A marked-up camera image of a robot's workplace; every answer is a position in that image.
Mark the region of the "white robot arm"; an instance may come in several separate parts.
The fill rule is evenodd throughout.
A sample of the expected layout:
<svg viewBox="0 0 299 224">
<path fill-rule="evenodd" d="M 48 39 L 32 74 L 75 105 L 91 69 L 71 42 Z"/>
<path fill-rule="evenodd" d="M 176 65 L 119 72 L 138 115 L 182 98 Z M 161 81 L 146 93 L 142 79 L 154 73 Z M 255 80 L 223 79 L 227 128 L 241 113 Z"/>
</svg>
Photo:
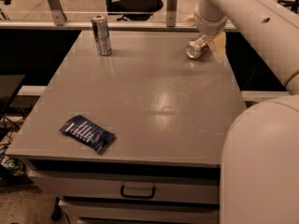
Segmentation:
<svg viewBox="0 0 299 224">
<path fill-rule="evenodd" d="M 226 134 L 220 224 L 299 224 L 299 16 L 274 0 L 200 0 L 193 20 L 216 55 L 231 22 L 284 87 L 242 94 L 254 104 Z"/>
</svg>

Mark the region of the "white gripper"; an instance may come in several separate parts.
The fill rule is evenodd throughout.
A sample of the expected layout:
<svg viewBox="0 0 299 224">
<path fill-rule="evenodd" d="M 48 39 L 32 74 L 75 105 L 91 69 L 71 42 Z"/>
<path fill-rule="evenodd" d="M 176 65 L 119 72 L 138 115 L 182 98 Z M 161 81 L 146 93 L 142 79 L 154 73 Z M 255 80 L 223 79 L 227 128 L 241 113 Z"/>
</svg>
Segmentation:
<svg viewBox="0 0 299 224">
<path fill-rule="evenodd" d="M 222 32 L 228 18 L 214 5 L 198 5 L 193 15 L 185 19 L 188 26 L 194 25 L 205 35 L 215 35 L 207 43 L 215 59 L 221 61 L 225 55 L 226 34 Z"/>
</svg>

